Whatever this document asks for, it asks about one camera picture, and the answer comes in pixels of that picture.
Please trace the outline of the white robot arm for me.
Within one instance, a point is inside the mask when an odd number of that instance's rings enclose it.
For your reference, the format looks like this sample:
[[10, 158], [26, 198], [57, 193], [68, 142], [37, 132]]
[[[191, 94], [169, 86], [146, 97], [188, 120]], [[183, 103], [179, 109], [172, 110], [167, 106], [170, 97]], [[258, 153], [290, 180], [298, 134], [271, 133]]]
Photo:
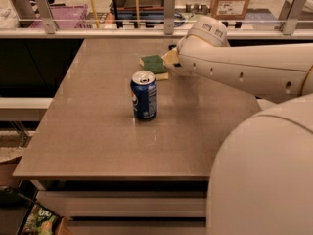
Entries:
[[226, 46], [202, 16], [167, 63], [270, 101], [225, 139], [207, 196], [208, 235], [313, 235], [313, 44]]

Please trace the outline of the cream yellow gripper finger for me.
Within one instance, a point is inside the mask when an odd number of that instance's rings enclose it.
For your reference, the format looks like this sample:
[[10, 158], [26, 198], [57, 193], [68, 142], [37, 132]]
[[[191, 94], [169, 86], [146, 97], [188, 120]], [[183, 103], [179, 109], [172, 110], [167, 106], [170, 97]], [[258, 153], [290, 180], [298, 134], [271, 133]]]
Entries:
[[179, 63], [178, 51], [174, 47], [162, 56], [163, 62], [166, 66], [173, 66]]

